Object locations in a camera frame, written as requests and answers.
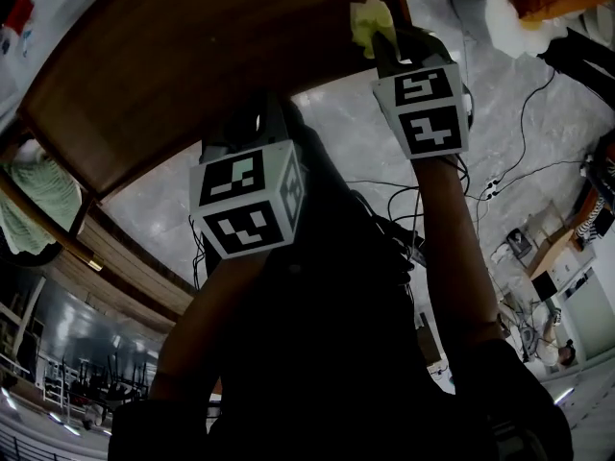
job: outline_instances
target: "gray floor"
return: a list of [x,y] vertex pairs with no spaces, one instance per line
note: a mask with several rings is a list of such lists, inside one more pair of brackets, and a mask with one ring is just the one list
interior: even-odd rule
[[[516,61],[491,46],[465,36],[449,0],[407,0],[414,24],[434,31],[452,54],[459,56],[462,77],[476,101],[476,119],[470,151],[464,155],[472,177],[470,194],[479,196],[486,180],[502,173],[521,155],[519,128],[525,98],[543,85],[552,70],[541,60]],[[306,121],[320,133],[338,169],[347,180],[371,179],[413,183],[410,163],[388,129],[369,86],[376,79],[368,71],[300,94],[295,98]],[[565,76],[556,75],[549,88],[536,95],[525,115],[528,151],[508,180],[562,159],[582,158],[584,150],[614,124],[613,111],[592,92]],[[196,165],[195,145],[129,186],[110,200],[105,211],[162,263],[192,282],[195,247],[188,215],[188,169]],[[563,164],[513,184],[488,206],[480,221],[480,242],[485,256],[505,235],[553,199],[565,215],[581,186],[574,165]],[[354,185],[374,210],[386,213],[395,188]],[[414,195],[396,200],[393,214],[409,214]],[[468,199],[476,218],[476,205]],[[481,204],[480,215],[487,210]],[[511,262],[492,268],[500,286],[528,291],[522,269]],[[413,275],[419,305],[428,305],[425,272]]]

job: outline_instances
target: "wall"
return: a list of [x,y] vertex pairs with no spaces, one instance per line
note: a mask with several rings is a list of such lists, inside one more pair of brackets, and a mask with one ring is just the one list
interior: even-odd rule
[[603,239],[594,241],[596,261],[592,267],[615,312],[615,232],[613,231],[615,226],[611,227]]
[[615,347],[615,314],[596,275],[564,304],[590,359]]

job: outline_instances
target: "ceiling light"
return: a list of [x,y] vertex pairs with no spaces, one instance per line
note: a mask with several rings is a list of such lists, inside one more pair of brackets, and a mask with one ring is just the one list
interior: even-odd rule
[[553,404],[559,404],[564,398],[568,397],[573,391],[575,391],[575,388],[567,389],[555,399]]
[[70,425],[64,425],[63,427],[66,430],[68,430],[71,434],[76,435],[77,437],[81,437],[81,434],[79,433],[79,430],[77,430],[76,428],[73,428]]

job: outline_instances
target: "metal railing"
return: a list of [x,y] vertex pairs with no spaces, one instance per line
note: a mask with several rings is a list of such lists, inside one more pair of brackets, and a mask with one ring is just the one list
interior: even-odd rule
[[72,461],[54,452],[39,449],[0,430],[0,452],[14,461]]

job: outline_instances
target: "electrical cable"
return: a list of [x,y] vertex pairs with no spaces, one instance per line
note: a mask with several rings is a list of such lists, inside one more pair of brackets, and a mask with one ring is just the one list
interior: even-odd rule
[[502,193],[505,189],[507,189],[514,182],[520,181],[523,178],[526,178],[527,176],[531,176],[532,174],[536,174],[537,172],[544,171],[545,169],[548,169],[549,167],[553,167],[553,166],[559,165],[559,164],[583,164],[583,160],[559,160],[558,162],[553,162],[553,163],[551,163],[549,165],[545,165],[543,167],[539,167],[538,169],[534,169],[533,171],[530,171],[530,172],[528,172],[526,174],[522,174],[521,176],[518,176],[514,180],[508,182],[507,184],[504,185],[503,188],[501,188],[499,191],[497,191],[497,193],[498,194]]
[[479,221],[482,220],[483,218],[485,218],[488,214],[489,214],[489,209],[491,208],[491,206],[487,205],[487,211],[485,211],[481,216],[480,219],[478,219]]
[[347,184],[353,184],[357,182],[370,182],[371,184],[386,184],[387,186],[396,186],[398,188],[410,188],[410,189],[418,189],[418,186],[410,186],[408,184],[397,184],[396,182],[386,182],[386,181],[375,181],[375,180],[358,180],[358,181],[346,181]]
[[414,294],[412,293],[412,287],[410,286],[410,283],[406,285],[406,289],[408,295],[410,296],[410,301],[412,302],[412,308],[414,308]]
[[407,188],[400,189],[399,191],[396,191],[395,193],[393,193],[391,198],[388,199],[388,203],[386,204],[386,212],[388,213],[388,220],[390,220],[391,222],[396,222],[397,220],[400,220],[400,219],[393,220],[393,216],[391,215],[391,204],[393,203],[393,200],[395,199],[395,197],[398,195],[401,195],[402,193],[406,193],[407,191],[414,190],[414,189],[419,189],[419,187],[409,186]]
[[517,160],[514,164],[512,164],[508,169],[506,169],[502,175],[499,177],[498,182],[496,184],[499,184],[500,182],[502,182],[502,180],[504,179],[504,177],[506,176],[506,174],[508,174],[510,171],[512,171],[515,167],[517,167],[521,161],[523,160],[523,158],[526,156],[526,151],[528,150],[528,144],[526,142],[526,133],[524,131],[523,128],[523,116],[524,113],[526,112],[526,106],[528,105],[529,100],[538,92],[540,92],[541,90],[546,89],[549,84],[554,80],[555,78],[555,69],[553,69],[553,74],[551,75],[551,78],[547,81],[546,84],[542,85],[541,87],[538,87],[537,89],[535,89],[525,100],[525,102],[523,103],[523,107],[521,108],[521,117],[519,119],[519,123],[521,125],[521,139],[523,140],[523,151],[521,153],[521,156],[519,157],[519,160]]
[[413,219],[415,217],[423,217],[423,213],[417,213],[416,215],[404,215],[402,217],[397,217],[396,219],[393,219],[391,222],[395,222],[397,224],[398,221],[400,220],[405,220],[405,219]]
[[444,162],[445,164],[450,165],[451,167],[453,167],[454,169],[456,169],[457,171],[465,174],[465,171],[463,171],[458,165],[456,165],[454,162],[450,162],[446,157],[437,157],[437,159],[440,162]]
[[461,162],[461,165],[463,166],[463,173],[465,177],[468,179],[468,183],[466,184],[465,189],[463,190],[463,195],[468,196],[468,191],[470,190],[470,183],[471,183],[470,170],[468,169],[468,166],[465,165],[465,162],[463,161],[463,159],[461,158],[459,154],[455,154],[455,157],[457,158],[459,162]]
[[437,371],[434,371],[432,373],[430,373],[430,376],[437,376],[438,379],[436,379],[435,377],[433,378],[434,381],[439,381],[442,380],[442,375],[447,372],[449,370],[449,366],[447,365],[444,369],[438,369]]
[[355,189],[351,189],[350,192],[355,196],[355,198],[357,198],[361,204],[365,207],[365,209],[369,212],[369,214],[372,217],[376,216],[376,212],[374,211],[374,209],[371,207],[371,205],[369,205],[369,203],[367,202],[367,200],[365,200],[365,197],[363,195],[361,195],[358,191],[356,191]]
[[[500,290],[500,293],[502,294],[502,297],[504,297],[504,290],[502,290],[502,287],[495,280],[495,278],[493,277],[493,274],[489,271],[489,269],[487,269],[487,272],[489,272],[489,277],[491,277],[491,281],[493,281],[496,284],[496,287],[498,287],[498,290]],[[517,311],[515,311],[510,305],[508,305],[508,303],[506,301],[502,301],[502,303],[506,307],[508,307],[510,310],[512,310],[512,314],[515,317],[515,321],[514,321],[513,325],[516,326],[517,329],[519,329],[519,322],[516,319],[517,318]],[[510,338],[512,339],[512,343],[515,346],[515,350],[523,352],[523,347],[519,347],[517,345],[517,340],[515,340],[515,336],[512,334],[512,330],[510,328],[506,328],[506,329],[508,329],[508,333],[510,333]]]
[[589,90],[592,94],[594,94],[594,95],[595,95],[598,99],[602,99],[602,100],[603,100],[603,102],[605,102],[606,104],[608,104],[608,103],[604,100],[604,98],[603,98],[603,97],[602,97],[602,96],[601,96],[598,92],[596,92],[594,89],[589,88],[587,85],[585,85],[585,88],[586,88],[587,90]]
[[[533,90],[529,96],[526,98],[526,100],[523,103],[523,106],[521,107],[521,115],[519,117],[519,125],[520,125],[520,130],[521,130],[521,139],[523,141],[523,151],[521,152],[521,156],[519,157],[519,159],[512,164],[510,167],[508,167],[495,181],[493,181],[494,184],[500,184],[503,180],[504,177],[506,176],[506,174],[508,174],[510,171],[512,171],[515,167],[517,167],[521,161],[524,159],[524,157],[526,156],[526,152],[528,151],[528,144],[526,142],[526,132],[523,126],[523,118],[524,118],[524,114],[526,112],[526,106],[528,105],[529,100],[538,92],[540,92],[541,90],[546,89],[550,83],[554,80],[555,78],[555,69],[553,69],[553,74],[551,75],[551,77],[549,78],[549,80],[547,81],[546,84],[536,88],[535,90]],[[485,202],[487,200],[484,200],[482,198],[482,195],[487,191],[487,189],[489,189],[492,186],[487,185],[482,192],[480,193],[478,200],[477,200],[477,238],[479,239],[479,243],[480,243],[480,219],[479,219],[479,205],[481,202]]]
[[192,229],[192,237],[196,244],[196,256],[192,259],[192,276],[194,278],[194,288],[199,290],[201,286],[199,284],[198,266],[199,263],[205,259],[205,243],[203,242],[205,235],[201,232],[201,237],[199,238],[194,229],[194,219],[190,215],[188,215],[188,223]]
[[414,223],[412,224],[412,248],[410,249],[410,260],[414,256],[414,241],[416,239],[416,219],[419,211],[419,201],[421,200],[421,192],[416,194],[416,204],[414,205]]

